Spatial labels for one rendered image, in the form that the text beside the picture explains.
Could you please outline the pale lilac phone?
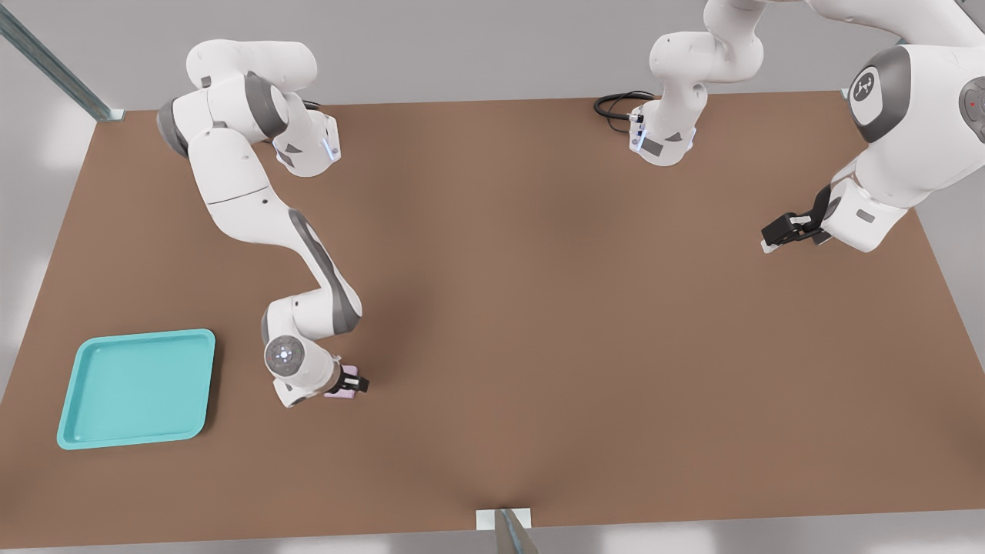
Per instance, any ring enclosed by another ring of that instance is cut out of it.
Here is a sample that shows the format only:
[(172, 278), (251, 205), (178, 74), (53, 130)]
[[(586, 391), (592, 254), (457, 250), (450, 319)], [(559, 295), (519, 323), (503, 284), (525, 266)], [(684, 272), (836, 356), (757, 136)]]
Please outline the pale lilac phone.
[(325, 399), (352, 399), (362, 392), (362, 379), (358, 376), (358, 368), (354, 365), (341, 365), (340, 379), (335, 387), (322, 394)]

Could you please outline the pale blue-green tray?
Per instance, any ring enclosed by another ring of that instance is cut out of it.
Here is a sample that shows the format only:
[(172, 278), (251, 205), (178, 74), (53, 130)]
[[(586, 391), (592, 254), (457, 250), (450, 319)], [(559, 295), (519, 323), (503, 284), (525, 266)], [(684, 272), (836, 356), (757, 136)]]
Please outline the pale blue-green tray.
[(182, 441), (206, 423), (215, 334), (95, 337), (78, 347), (56, 433), (61, 449)]

